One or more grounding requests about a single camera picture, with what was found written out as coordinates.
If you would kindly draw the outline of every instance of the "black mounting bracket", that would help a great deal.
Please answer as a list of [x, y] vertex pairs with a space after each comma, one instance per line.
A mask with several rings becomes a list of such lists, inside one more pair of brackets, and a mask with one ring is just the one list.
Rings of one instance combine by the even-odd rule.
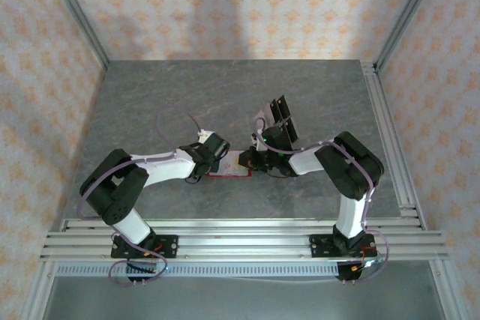
[[180, 147], [195, 162], [191, 178], [200, 179], [207, 172], [217, 172], [220, 160], [230, 149], [230, 144], [216, 133], [211, 134], [202, 144], [195, 142]]
[[[373, 185], [378, 184], [385, 172], [382, 162], [351, 133], [343, 131], [334, 138], [334, 143], [343, 147], [350, 156], [368, 173]], [[322, 164], [337, 190], [350, 199], [360, 200], [368, 191], [365, 176], [333, 146], [327, 145], [315, 151], [315, 157]]]
[[[87, 191], [100, 176], [121, 163], [131, 160], [131, 156], [123, 149], [112, 151], [105, 160], [93, 171], [80, 187], [80, 195]], [[112, 178], [122, 178], [116, 185]], [[87, 198], [87, 203], [102, 217], [107, 225], [122, 221], [134, 208], [149, 174], [136, 164], [130, 164], [111, 174], [103, 180]]]
[[335, 235], [333, 234], [310, 235], [308, 240], [310, 242], [312, 258], [374, 258], [377, 256], [375, 237], [372, 234], [364, 234], [361, 239], [348, 250], [339, 247], [334, 237]]
[[[153, 231], [139, 244], [139, 247], [158, 253], [167, 259], [175, 259], [179, 249], [179, 237], [177, 235], [157, 235]], [[113, 238], [112, 252], [113, 259], [150, 259], [154, 256], [143, 253], [131, 247], [121, 236]]]

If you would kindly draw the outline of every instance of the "wall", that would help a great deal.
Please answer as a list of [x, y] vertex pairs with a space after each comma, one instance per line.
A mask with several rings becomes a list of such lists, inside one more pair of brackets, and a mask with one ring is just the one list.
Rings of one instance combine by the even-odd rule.
[[480, 314], [480, 2], [424, 0], [382, 82], [432, 229]]
[[0, 318], [62, 212], [101, 66], [62, 0], [0, 0]]
[[406, 0], [79, 0], [108, 56], [373, 61]]

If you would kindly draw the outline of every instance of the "mounting base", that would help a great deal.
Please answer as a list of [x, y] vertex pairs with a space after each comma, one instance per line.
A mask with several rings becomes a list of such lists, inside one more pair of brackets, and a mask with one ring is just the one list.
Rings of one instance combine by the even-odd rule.
[[[164, 258], [174, 259], [177, 257], [177, 250], [179, 248], [179, 237], [177, 235], [155, 235], [152, 245], [146, 249], [154, 251]], [[110, 253], [113, 259], [145, 259], [154, 258], [152, 255], [147, 255], [137, 249], [128, 245], [120, 236], [113, 238], [112, 252]]]
[[371, 234], [365, 234], [354, 247], [348, 249], [348, 254], [345, 254], [342, 249], [339, 249], [334, 244], [333, 234], [310, 235], [309, 241], [312, 258], [336, 258], [342, 256], [374, 258], [377, 256], [375, 238]]

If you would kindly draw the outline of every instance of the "stone surface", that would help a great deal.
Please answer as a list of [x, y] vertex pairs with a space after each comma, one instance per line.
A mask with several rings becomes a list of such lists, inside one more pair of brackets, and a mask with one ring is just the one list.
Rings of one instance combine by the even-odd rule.
[[[109, 66], [65, 217], [75, 218], [81, 183], [115, 148], [157, 154], [169, 148], [155, 132], [159, 106], [178, 103], [200, 125], [247, 149], [253, 117], [285, 94], [300, 140], [331, 139], [348, 130], [375, 153], [386, 174], [370, 217], [399, 215], [377, 123], [359, 61], [114, 61]], [[175, 110], [159, 126], [177, 146], [197, 140], [190, 119]], [[165, 181], [144, 189], [135, 208], [146, 219], [320, 218], [338, 215], [340, 194], [327, 175], [298, 178], [203, 178], [196, 185]], [[85, 207], [86, 214], [93, 214]]]

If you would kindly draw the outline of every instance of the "purple cable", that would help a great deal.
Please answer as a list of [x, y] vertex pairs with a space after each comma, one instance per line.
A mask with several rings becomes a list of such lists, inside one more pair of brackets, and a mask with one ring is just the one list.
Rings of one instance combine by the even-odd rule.
[[[159, 110], [157, 111], [157, 114], [155, 115], [155, 129], [157, 130], [157, 133], [158, 135], [160, 136], [160, 138], [162, 138], [163, 141], [165, 141], [166, 144], [170, 145], [170, 147], [172, 147], [172, 153], [170, 155], [167, 155], [165, 157], [150, 157], [150, 158], [140, 158], [140, 159], [135, 159], [135, 160], [129, 160], [125, 163], [121, 163], [121, 164], [118, 164], [117, 166], [114, 166], [113, 168], [109, 169], [108, 171], [106, 171], [105, 173], [102, 174], [102, 176], [100, 176], [88, 189], [87, 191], [85, 191], [85, 193], [83, 194], [83, 196], [80, 198], [80, 201], [79, 201], [79, 204], [78, 206], [76, 207], [76, 215], [81, 219], [81, 220], [98, 220], [98, 219], [101, 219], [101, 217], [86, 217], [83, 215], [83, 209], [85, 207], [85, 203], [86, 203], [86, 200], [87, 198], [92, 194], [92, 192], [98, 187], [98, 185], [100, 185], [102, 183], [102, 181], [104, 181], [106, 178], [108, 178], [109, 176], [111, 176], [112, 174], [114, 174], [115, 172], [117, 172], [118, 170], [120, 169], [123, 169], [124, 167], [126, 166], [129, 166], [131, 164], [135, 164], [135, 163], [150, 163], [150, 162], [158, 162], [158, 161], [165, 161], [165, 160], [170, 160], [170, 159], [173, 159], [175, 156], [176, 156], [176, 147], [175, 145], [173, 144], [173, 142], [170, 140], [170, 138], [168, 136], [166, 136], [165, 134], [163, 134], [158, 126], [158, 117], [159, 115], [167, 110], [167, 109], [179, 109], [183, 112], [185, 112], [188, 117], [195, 123], [196, 125], [196, 128], [198, 129], [198, 131], [200, 132], [201, 131], [201, 127], [200, 125], [198, 124], [197, 120], [189, 113], [187, 112], [184, 108], [182, 108], [181, 106], [177, 105], [177, 104], [167, 104], [166, 106], [162, 106], [161, 108], [159, 108]], [[150, 250], [147, 250], [147, 249], [144, 249], [142, 247], [139, 247], [138, 245], [132, 243], [130, 240], [127, 239], [127, 237], [125, 237], [123, 234], [121, 234], [116, 228], [115, 226], [112, 226], [112, 228], [115, 230], [115, 232], [117, 232], [121, 238], [128, 244], [130, 245], [131, 247], [133, 247], [134, 249], [137, 249], [139, 251], [141, 251], [142, 253], [148, 253], [152, 256], [155, 256], [157, 258], [159, 258], [160, 260], [162, 260], [164, 263], [165, 263], [165, 266], [163, 267], [163, 269], [161, 271], [158, 272], [158, 274], [155, 274], [153, 277], [150, 277], [148, 278], [147, 280], [143, 280], [142, 283], [143, 285], [145, 285], [146, 283], [150, 283], [151, 281], [154, 281], [156, 279], [158, 279], [158, 277], [160, 277], [161, 274], [163, 274], [165, 272], [165, 270], [167, 269], [167, 266], [168, 266], [168, 261], [167, 259], [165, 259], [162, 255], [160, 255], [159, 253], [155, 253], [153, 251], [150, 251]], [[135, 286], [137, 284], [137, 282], [133, 282], [133, 283], [119, 283], [117, 281], [115, 281], [112, 277], [112, 272], [113, 272], [113, 268], [116, 266], [116, 265], [119, 265], [119, 264], [130, 264], [130, 265], [151, 265], [152, 263], [151, 262], [132, 262], [130, 260], [120, 260], [118, 262], [115, 262], [114, 264], [112, 264], [112, 266], [110, 267], [109, 269], [109, 272], [108, 272], [108, 277], [109, 277], [109, 281], [117, 286], [121, 286], [121, 287], [129, 287], [129, 286]]]
[[101, 218], [101, 217], [86, 217], [86, 216], [83, 215], [83, 209], [85, 207], [85, 203], [86, 203], [87, 198], [90, 196], [90, 194], [92, 194], [93, 190], [95, 190], [98, 187], [98, 185], [101, 184], [102, 181], [104, 181], [106, 178], [111, 176], [114, 172], [116, 172], [120, 169], [123, 169], [124, 167], [129, 166], [131, 164], [141, 163], [142, 161], [145, 161], [146, 163], [149, 163], [149, 162], [154, 162], [154, 161], [164, 161], [164, 160], [173, 159], [173, 157], [176, 154], [176, 147], [173, 144], [172, 140], [170, 140], [170, 138], [167, 135], [162, 133], [162, 131], [160, 130], [160, 127], [158, 126], [158, 117], [160, 116], [160, 114], [162, 112], [164, 112], [167, 109], [179, 109], [179, 110], [183, 111], [185, 114], [188, 115], [188, 117], [190, 119], [192, 119], [192, 121], [195, 123], [195, 126], [198, 129], [198, 131], [201, 131], [201, 127], [198, 124], [198, 121], [187, 110], [185, 110], [181, 106], [172, 103], [172, 104], [167, 104], [167, 105], [159, 108], [159, 110], [155, 114], [155, 129], [156, 129], [159, 137], [162, 138], [162, 140], [165, 141], [166, 144], [170, 145], [170, 147], [172, 148], [172, 154], [167, 156], [167, 157], [152, 157], [152, 158], [149, 158], [149, 159], [130, 160], [130, 161], [127, 161], [125, 163], [118, 164], [117, 166], [111, 168], [109, 171], [105, 172], [102, 176], [99, 177], [99, 179], [96, 180], [96, 182], [94, 182], [87, 189], [87, 191], [83, 194], [82, 198], [80, 199], [80, 202], [79, 202], [78, 206], [76, 207], [76, 209], [77, 209], [76, 210], [76, 215], [79, 217], [79, 219], [81, 219], [81, 220], [98, 220], [98, 219]]
[[[266, 121], [265, 121], [264, 118], [258, 118], [256, 120], [262, 120], [263, 123], [266, 124]], [[336, 144], [334, 142], [319, 142], [317, 144], [313, 144], [313, 145], [310, 145], [306, 148], [302, 148], [302, 149], [299, 149], [299, 150], [284, 151], [284, 150], [279, 150], [279, 149], [273, 148], [270, 145], [266, 144], [265, 141], [263, 140], [263, 137], [260, 134], [258, 134], [257, 130], [255, 130], [255, 134], [256, 134], [257, 141], [260, 141], [268, 150], [274, 151], [275, 153], [298, 154], [298, 153], [302, 153], [306, 150], [315, 148], [317, 146], [330, 145], [330, 146], [334, 147], [335, 149], [337, 149], [340, 153], [342, 153], [347, 159], [349, 159], [352, 162], [354, 167], [356, 167], [360, 171], [360, 173], [365, 177], [365, 179], [368, 182], [368, 191], [367, 191], [367, 195], [365, 197], [366, 198], [365, 207], [364, 207], [363, 212], [361, 214], [361, 220], [360, 220], [361, 229], [366, 234], [378, 235], [385, 241], [385, 259], [384, 259], [381, 267], [377, 271], [375, 271], [374, 273], [369, 275], [368, 277], [365, 277], [364, 279], [360, 279], [360, 280], [346, 281], [346, 283], [355, 283], [355, 282], [358, 282], [358, 281], [369, 280], [369, 279], [372, 279], [372, 278], [376, 277], [378, 274], [380, 274], [383, 271], [383, 269], [385, 268], [385, 266], [387, 265], [387, 262], [389, 261], [389, 258], [390, 258], [390, 243], [389, 243], [389, 240], [387, 239], [387, 237], [382, 232], [380, 232], [379, 230], [367, 230], [367, 227], [365, 226], [365, 223], [367, 222], [367, 212], [368, 212], [368, 208], [370, 207], [371, 196], [372, 196], [372, 193], [374, 192], [374, 183], [372, 182], [371, 177], [365, 171], [365, 169], [363, 169], [363, 167], [355, 160], [355, 158], [352, 157], [350, 154], [348, 154], [348, 152], [343, 147], [339, 146], [338, 144]]]
[[[167, 269], [168, 267], [168, 261], [167, 259], [165, 259], [162, 255], [160, 255], [159, 253], [155, 253], [153, 251], [150, 251], [150, 250], [147, 250], [147, 249], [144, 249], [142, 247], [139, 247], [138, 245], [132, 243], [130, 240], [127, 239], [127, 237], [125, 237], [122, 233], [120, 233], [116, 228], [115, 226], [112, 226], [115, 231], [121, 236], [121, 238], [123, 240], [125, 240], [125, 242], [130, 245], [131, 247], [133, 247], [134, 249], [137, 249], [139, 251], [141, 251], [142, 253], [148, 253], [152, 256], [155, 256], [157, 258], [159, 258], [160, 260], [163, 261], [163, 263], [165, 264], [163, 269], [161, 271], [158, 272], [158, 274], [155, 274], [153, 277], [149, 277], [147, 280], [142, 280], [142, 284], [145, 285], [146, 283], [150, 283], [152, 281], [155, 281], [156, 279], [158, 279], [161, 274], [163, 274], [165, 272], [165, 270]], [[120, 265], [120, 264], [130, 264], [130, 265], [152, 265], [151, 262], [140, 262], [140, 261], [135, 261], [135, 262], [132, 262], [131, 260], [119, 260], [115, 263], [112, 264], [112, 266], [110, 267], [110, 269], [108, 270], [108, 280], [114, 284], [114, 285], [117, 285], [117, 286], [120, 286], [122, 288], [128, 288], [130, 286], [135, 286], [137, 284], [136, 281], [133, 281], [132, 283], [119, 283], [118, 281], [115, 281], [115, 279], [113, 278], [112, 276], [112, 272], [113, 272], [113, 268], [117, 265]]]
[[387, 265], [387, 262], [389, 261], [389, 258], [390, 258], [390, 243], [387, 237], [378, 230], [367, 230], [367, 227], [365, 226], [365, 223], [367, 222], [367, 213], [368, 213], [368, 208], [370, 207], [371, 196], [372, 196], [372, 193], [374, 192], [374, 183], [372, 182], [371, 177], [365, 171], [365, 169], [363, 169], [363, 167], [355, 160], [355, 158], [350, 154], [348, 154], [348, 152], [343, 147], [339, 146], [334, 142], [321, 142], [320, 145], [330, 145], [330, 146], [333, 146], [335, 149], [337, 149], [340, 153], [342, 153], [347, 159], [349, 159], [352, 162], [354, 167], [356, 167], [360, 171], [360, 173], [365, 177], [365, 179], [368, 182], [369, 190], [365, 197], [366, 198], [365, 207], [363, 208], [363, 212], [361, 214], [360, 225], [361, 225], [361, 229], [365, 232], [365, 234], [378, 235], [385, 241], [385, 259], [382, 265], [380, 266], [380, 268], [377, 271], [370, 274], [369, 276], [365, 277], [364, 279], [349, 280], [349, 281], [346, 281], [346, 283], [357, 283], [358, 281], [373, 279], [383, 271], [383, 269]]

